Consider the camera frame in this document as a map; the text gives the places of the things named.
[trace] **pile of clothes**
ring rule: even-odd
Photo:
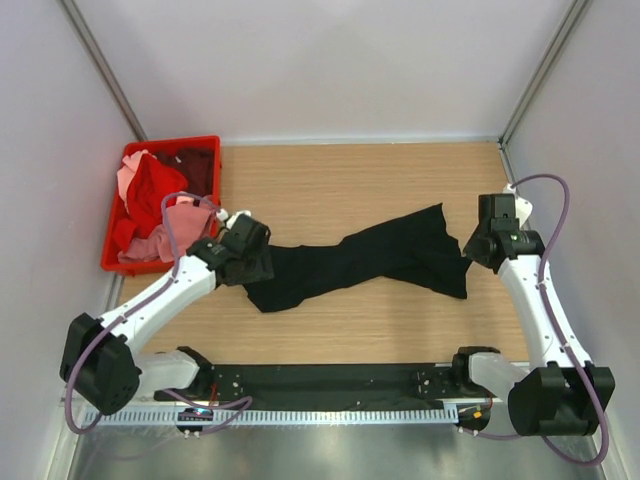
[[[173,261],[171,245],[162,224],[162,199],[187,192],[201,197],[213,194],[214,153],[208,148],[182,148],[176,155],[141,150],[122,159],[118,194],[127,216],[119,219],[113,240],[120,248],[120,263]],[[167,217],[180,255],[209,234],[215,221],[206,202],[178,196],[167,203]]]

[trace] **black fabric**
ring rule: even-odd
[[[442,204],[367,228],[331,247],[270,246],[274,278],[245,285],[261,312],[385,276],[467,298],[470,261],[449,236]]]

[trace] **white wall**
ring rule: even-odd
[[[132,139],[55,1],[0,3],[0,68],[0,476],[42,480],[69,322],[110,283],[101,238]]]
[[[569,219],[553,255],[560,297],[617,387],[609,409],[629,478],[640,478],[640,6],[593,2],[510,144],[516,178],[562,175]],[[549,182],[523,186],[549,238],[561,205]]]
[[[502,133],[569,0],[79,0],[150,137]]]

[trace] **gray floor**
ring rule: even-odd
[[[494,407],[496,414],[500,406]],[[496,442],[453,426],[237,428],[201,439],[170,440],[173,427],[102,427],[81,439],[70,479],[154,480],[602,480],[598,469],[563,462],[539,438]],[[590,439],[556,439],[582,459]]]

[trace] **wood surface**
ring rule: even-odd
[[[227,147],[222,204],[249,209],[283,246],[331,245],[345,235],[444,203],[461,246],[477,224],[477,196],[506,183],[494,143]],[[126,301],[158,275],[126,278]],[[460,346],[527,352],[511,299],[472,265],[456,300],[385,278],[262,314],[242,287],[220,287],[166,325],[146,351],[195,348],[214,363],[450,361]]]

